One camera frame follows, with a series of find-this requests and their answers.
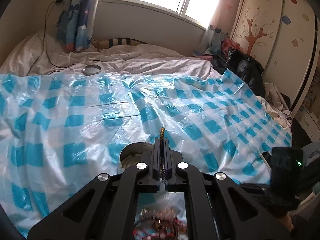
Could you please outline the round silver metal tin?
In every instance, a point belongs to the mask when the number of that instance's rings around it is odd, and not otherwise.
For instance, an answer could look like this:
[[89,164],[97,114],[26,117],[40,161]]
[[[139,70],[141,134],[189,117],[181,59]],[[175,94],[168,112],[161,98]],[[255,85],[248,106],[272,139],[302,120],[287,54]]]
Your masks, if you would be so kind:
[[135,142],[125,146],[119,155],[119,170],[125,171],[141,160],[141,155],[153,149],[153,144],[148,142]]

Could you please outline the smartphone on bed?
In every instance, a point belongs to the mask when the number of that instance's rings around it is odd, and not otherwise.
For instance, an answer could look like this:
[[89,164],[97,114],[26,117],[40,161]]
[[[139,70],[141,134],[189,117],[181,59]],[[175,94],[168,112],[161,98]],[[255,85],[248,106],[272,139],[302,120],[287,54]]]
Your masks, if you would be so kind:
[[263,160],[263,162],[265,163],[265,165],[267,166],[268,170],[272,171],[272,167],[271,167],[271,157],[272,157],[272,155],[268,151],[265,151],[265,152],[260,154],[260,157]]

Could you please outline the blue white checkered plastic sheet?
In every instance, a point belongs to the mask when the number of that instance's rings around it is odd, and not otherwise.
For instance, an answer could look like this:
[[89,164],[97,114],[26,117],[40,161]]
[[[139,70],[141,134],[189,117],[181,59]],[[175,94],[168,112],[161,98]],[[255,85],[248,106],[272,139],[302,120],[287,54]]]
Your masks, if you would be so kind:
[[200,171],[268,183],[261,159],[289,147],[291,130],[230,71],[182,74],[1,75],[1,205],[26,236],[101,172],[120,171],[126,145],[154,142]]

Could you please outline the black plastic bag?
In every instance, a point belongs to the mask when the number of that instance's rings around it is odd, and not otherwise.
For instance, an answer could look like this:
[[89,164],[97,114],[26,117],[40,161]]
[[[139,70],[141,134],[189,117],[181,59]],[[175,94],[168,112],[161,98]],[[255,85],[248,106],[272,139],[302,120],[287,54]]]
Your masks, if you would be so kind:
[[256,59],[238,49],[229,48],[226,69],[242,79],[256,96],[265,97],[264,69]]

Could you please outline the round silver tin lid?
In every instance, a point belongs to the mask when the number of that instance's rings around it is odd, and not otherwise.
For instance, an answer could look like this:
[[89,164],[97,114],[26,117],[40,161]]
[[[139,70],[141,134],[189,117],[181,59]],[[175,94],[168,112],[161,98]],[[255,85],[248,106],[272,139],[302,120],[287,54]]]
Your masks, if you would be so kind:
[[82,69],[82,73],[87,76],[99,74],[100,72],[101,72],[101,67],[96,64],[87,65]]

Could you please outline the striped pillow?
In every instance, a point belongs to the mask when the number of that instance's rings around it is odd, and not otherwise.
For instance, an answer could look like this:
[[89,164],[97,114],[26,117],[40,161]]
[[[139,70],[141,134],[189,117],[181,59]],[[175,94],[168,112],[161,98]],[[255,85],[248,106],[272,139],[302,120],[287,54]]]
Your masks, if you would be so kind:
[[121,46],[121,45],[129,45],[129,46],[137,46],[139,44],[146,44],[146,42],[132,39],[132,38],[115,38],[115,39],[108,39],[104,41],[97,41],[95,39],[91,39],[91,44],[101,50],[101,49],[108,49],[114,46]]

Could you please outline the pile of colourful clothes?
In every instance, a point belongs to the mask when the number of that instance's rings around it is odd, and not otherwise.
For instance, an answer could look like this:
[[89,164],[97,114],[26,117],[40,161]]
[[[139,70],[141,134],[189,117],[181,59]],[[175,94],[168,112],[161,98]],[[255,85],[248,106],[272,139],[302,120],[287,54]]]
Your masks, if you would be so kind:
[[230,50],[240,50],[240,44],[232,41],[228,34],[214,25],[204,32],[200,44],[193,50],[193,56],[211,62],[214,68],[225,69]]

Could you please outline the white wardrobe with tree decal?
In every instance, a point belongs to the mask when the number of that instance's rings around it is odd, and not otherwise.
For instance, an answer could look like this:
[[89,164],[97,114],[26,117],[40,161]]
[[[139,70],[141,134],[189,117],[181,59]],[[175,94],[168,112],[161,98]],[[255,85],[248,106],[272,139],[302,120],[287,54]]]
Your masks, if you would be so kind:
[[318,120],[304,106],[319,60],[319,20],[307,0],[240,0],[232,39],[262,65],[263,80],[289,98],[292,116],[318,140]]

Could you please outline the white bed sheet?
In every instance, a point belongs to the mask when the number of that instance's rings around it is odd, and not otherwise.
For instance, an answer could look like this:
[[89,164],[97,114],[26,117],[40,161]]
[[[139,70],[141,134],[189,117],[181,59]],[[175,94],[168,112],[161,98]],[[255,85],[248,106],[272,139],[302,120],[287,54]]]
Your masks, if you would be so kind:
[[1,65],[2,74],[17,76],[47,75],[57,72],[82,74],[90,64],[103,73],[118,74],[185,74],[207,78],[220,77],[208,60],[185,57],[176,51],[150,45],[121,45],[99,50],[90,46],[79,53],[66,53],[61,43],[42,31],[25,38]]

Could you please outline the blue cartoon curtain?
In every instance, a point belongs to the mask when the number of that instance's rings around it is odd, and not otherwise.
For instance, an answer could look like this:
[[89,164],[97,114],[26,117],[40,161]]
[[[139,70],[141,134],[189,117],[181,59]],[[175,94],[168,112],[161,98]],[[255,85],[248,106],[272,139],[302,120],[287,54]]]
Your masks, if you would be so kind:
[[66,52],[88,49],[97,0],[66,0],[66,3],[57,23],[56,38],[63,43]]

